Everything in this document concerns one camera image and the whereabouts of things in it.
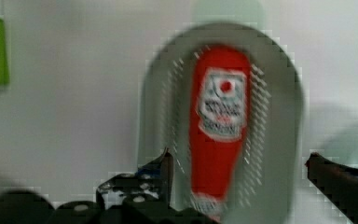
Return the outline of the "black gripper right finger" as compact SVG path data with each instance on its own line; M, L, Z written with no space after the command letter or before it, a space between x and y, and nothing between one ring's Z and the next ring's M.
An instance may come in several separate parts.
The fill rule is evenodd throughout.
M330 161L319 153L307 159L308 180L353 224L358 224L358 168Z

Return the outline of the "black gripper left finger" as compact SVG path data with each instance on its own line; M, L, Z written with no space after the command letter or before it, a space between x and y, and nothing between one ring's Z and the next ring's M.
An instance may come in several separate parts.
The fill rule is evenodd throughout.
M96 189L96 203L107 210L126 199L143 197L146 201L170 203L173 156L167 148L134 173L116 174Z

